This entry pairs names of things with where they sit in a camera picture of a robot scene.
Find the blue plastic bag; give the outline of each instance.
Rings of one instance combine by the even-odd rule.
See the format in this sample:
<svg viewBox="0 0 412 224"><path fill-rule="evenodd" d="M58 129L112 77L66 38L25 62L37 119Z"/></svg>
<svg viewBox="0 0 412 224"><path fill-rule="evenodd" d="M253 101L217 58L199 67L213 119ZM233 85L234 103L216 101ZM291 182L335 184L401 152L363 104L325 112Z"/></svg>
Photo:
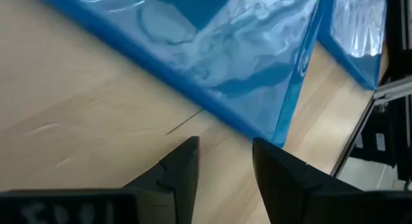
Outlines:
<svg viewBox="0 0 412 224"><path fill-rule="evenodd" d="M321 0L319 42L364 88L378 84L386 0Z"/></svg>
<svg viewBox="0 0 412 224"><path fill-rule="evenodd" d="M45 1L248 137L283 146L318 0Z"/></svg>

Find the wooden table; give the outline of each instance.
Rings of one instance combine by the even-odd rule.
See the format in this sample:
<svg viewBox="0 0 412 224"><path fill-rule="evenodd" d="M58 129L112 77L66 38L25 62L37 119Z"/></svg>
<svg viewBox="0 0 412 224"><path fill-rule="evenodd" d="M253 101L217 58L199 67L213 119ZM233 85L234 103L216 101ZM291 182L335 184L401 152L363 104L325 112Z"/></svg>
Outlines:
<svg viewBox="0 0 412 224"><path fill-rule="evenodd" d="M246 138L39 0L0 18L0 189L121 187L198 135L193 223L268 223ZM372 92L315 48L284 149L329 173Z"/></svg>

